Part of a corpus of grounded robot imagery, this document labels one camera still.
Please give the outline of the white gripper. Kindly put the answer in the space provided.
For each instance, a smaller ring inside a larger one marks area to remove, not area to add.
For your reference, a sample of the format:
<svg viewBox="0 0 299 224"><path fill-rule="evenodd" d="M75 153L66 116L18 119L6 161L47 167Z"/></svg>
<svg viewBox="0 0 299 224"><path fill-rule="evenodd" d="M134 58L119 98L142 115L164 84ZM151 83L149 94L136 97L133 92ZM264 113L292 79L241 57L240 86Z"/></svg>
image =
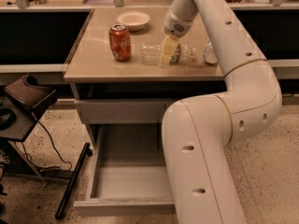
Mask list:
<svg viewBox="0 0 299 224"><path fill-rule="evenodd" d="M194 12L192 10L175 10L170 8L164 17L164 32L168 35L162 45L159 65L166 67L171 63L179 45L178 38L185 36L192 27Z"/></svg>

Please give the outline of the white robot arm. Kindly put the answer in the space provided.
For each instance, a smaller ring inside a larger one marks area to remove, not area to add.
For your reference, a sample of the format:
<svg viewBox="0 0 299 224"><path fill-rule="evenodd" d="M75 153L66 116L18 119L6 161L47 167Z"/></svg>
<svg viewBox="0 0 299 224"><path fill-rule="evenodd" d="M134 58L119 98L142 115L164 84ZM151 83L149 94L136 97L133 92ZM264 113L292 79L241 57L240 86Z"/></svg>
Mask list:
<svg viewBox="0 0 299 224"><path fill-rule="evenodd" d="M266 130L282 95L263 53L225 0L174 0L164 30L180 36L201 17L227 87L171 104L162 122L164 158L178 224L247 224L224 148Z"/></svg>

